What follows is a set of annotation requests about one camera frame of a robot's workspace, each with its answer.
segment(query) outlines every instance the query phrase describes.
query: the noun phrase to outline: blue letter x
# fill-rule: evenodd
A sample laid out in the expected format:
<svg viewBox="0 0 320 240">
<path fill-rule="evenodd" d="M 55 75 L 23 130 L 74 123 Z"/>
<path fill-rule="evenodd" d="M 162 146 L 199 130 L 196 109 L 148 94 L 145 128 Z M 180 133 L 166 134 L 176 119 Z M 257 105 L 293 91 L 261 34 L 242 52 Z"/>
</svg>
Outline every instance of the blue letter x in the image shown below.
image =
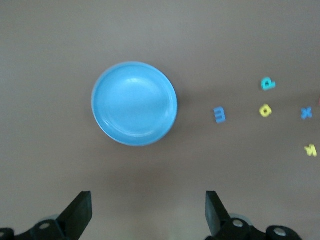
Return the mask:
<svg viewBox="0 0 320 240">
<path fill-rule="evenodd" d="M 307 108 L 301 108 L 301 118 L 303 120 L 305 120 L 307 118 L 312 118 L 311 110 L 312 110 L 312 108 L 310 106 L 308 106 Z"/>
</svg>

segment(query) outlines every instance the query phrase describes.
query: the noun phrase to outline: brown table surface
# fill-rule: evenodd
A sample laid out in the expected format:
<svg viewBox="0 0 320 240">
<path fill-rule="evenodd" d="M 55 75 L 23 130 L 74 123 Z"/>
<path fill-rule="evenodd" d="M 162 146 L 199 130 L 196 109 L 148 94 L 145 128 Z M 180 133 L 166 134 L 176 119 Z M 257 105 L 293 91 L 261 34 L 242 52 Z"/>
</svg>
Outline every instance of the brown table surface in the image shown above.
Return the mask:
<svg viewBox="0 0 320 240">
<path fill-rule="evenodd" d="M 0 227 L 20 234 L 91 191 L 83 240 L 203 240 L 215 190 L 261 231 L 318 240 L 319 12 L 318 0 L 1 0 Z M 145 147 L 110 139 L 91 110 L 99 76 L 127 61 L 158 68 L 178 97 L 172 130 Z M 266 76 L 276 88 L 261 90 Z"/>
</svg>

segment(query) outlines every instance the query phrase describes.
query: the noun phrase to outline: blue letter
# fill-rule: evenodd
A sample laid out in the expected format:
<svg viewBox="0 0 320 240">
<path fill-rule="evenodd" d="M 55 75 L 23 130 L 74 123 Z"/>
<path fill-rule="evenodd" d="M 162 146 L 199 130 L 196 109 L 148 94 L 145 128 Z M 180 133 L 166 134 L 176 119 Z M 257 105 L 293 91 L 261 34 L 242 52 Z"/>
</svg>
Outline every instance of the blue letter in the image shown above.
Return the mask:
<svg viewBox="0 0 320 240">
<path fill-rule="evenodd" d="M 226 121 L 225 110 L 222 106 L 213 109 L 215 121 L 217 124 L 224 123 Z"/>
<path fill-rule="evenodd" d="M 301 118 L 303 120 L 307 118 L 312 118 L 312 108 L 308 106 L 307 108 L 301 108 Z"/>
<path fill-rule="evenodd" d="M 263 91 L 267 91 L 276 87 L 276 82 L 271 81 L 270 77 L 265 77 L 261 81 L 261 88 Z"/>
</svg>

